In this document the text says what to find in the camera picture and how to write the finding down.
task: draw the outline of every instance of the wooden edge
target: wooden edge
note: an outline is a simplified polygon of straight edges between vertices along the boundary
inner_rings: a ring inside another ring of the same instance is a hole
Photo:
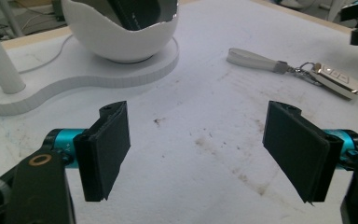
[[[340,32],[342,32],[344,34],[347,34],[347,35],[349,35],[351,33],[350,28],[345,27],[345,26],[341,26],[341,25],[333,23],[331,21],[324,21],[322,19],[312,17],[310,15],[307,15],[307,14],[304,14],[304,13],[289,9],[287,7],[280,7],[280,6],[276,5],[276,4],[272,4],[272,3],[268,2],[266,0],[252,0],[252,1],[255,2],[255,3],[258,3],[260,5],[266,6],[266,7],[271,7],[271,8],[277,9],[277,10],[285,12],[287,14],[297,16],[297,17],[299,17],[301,19],[321,24],[323,26],[326,26],[326,27],[329,27],[331,29],[340,31]]]
[[[196,2],[196,1],[199,1],[199,0],[179,0],[179,4],[184,5],[184,4],[189,4],[192,2]],[[59,37],[59,36],[63,36],[63,35],[69,35],[71,33],[72,32],[68,27],[63,27],[60,29],[47,31],[44,33],[36,34],[36,35],[27,35],[24,37],[4,41],[4,42],[2,42],[2,46],[4,47],[4,49],[14,49],[14,48],[18,48],[21,46],[45,41],[45,40],[48,40],[51,38],[55,38],[55,37]]]

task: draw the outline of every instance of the white keychain strap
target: white keychain strap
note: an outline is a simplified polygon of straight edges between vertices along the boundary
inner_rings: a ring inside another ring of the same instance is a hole
[[[244,49],[230,49],[227,61],[239,66],[262,69],[279,74],[284,74],[291,69],[286,62],[273,61]]]

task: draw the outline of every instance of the white table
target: white table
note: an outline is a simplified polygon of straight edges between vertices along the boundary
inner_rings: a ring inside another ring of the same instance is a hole
[[[270,100],[301,108],[320,128],[358,132],[358,99],[347,101],[289,74],[226,62],[228,49],[236,47],[292,65],[327,63],[358,79],[358,47],[349,45],[348,30],[285,11],[245,0],[183,5],[174,35],[179,64],[162,80],[66,91],[26,114],[0,117],[0,175],[37,150],[50,130],[88,128],[101,106],[127,100],[131,149],[109,200],[84,202],[78,170],[67,171],[77,223],[341,223],[351,173],[335,172],[325,203],[302,203],[262,137]],[[68,45],[83,48],[74,38]],[[42,69],[76,70],[68,66],[85,55],[64,47]]]

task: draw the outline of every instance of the car key fob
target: car key fob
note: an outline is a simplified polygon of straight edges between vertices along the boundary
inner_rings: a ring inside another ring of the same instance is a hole
[[[344,75],[322,63],[313,65],[310,75],[337,93],[354,99],[358,96],[358,80]]]

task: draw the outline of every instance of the dark stain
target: dark stain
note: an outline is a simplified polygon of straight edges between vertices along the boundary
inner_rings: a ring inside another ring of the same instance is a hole
[[[155,120],[153,120],[156,124],[157,124],[157,126],[159,127],[159,125],[160,125],[160,123],[162,122],[162,121],[164,121],[165,120],[165,118],[163,118],[163,119],[155,119]]]

